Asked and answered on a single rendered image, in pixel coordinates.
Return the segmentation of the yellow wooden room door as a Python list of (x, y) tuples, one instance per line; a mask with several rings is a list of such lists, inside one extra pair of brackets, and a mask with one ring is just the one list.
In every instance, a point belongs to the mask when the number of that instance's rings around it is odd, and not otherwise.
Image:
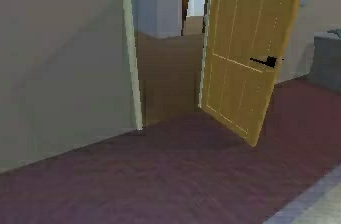
[(280, 72), (250, 58), (284, 57), (300, 0), (209, 0), (200, 108), (256, 146)]

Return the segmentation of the pale green door frame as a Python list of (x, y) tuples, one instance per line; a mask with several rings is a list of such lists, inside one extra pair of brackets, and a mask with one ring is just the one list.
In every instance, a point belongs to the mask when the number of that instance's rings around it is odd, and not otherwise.
[(142, 116), (141, 94), (140, 94), (140, 87), (139, 87), (139, 77), (138, 77), (137, 58), (136, 58), (132, 0), (123, 0), (123, 9), (124, 9), (126, 43), (127, 43), (127, 49), (128, 49), (129, 66), (130, 66), (130, 74), (131, 74), (135, 123), (136, 123), (136, 129), (142, 130), (143, 129), (143, 116)]

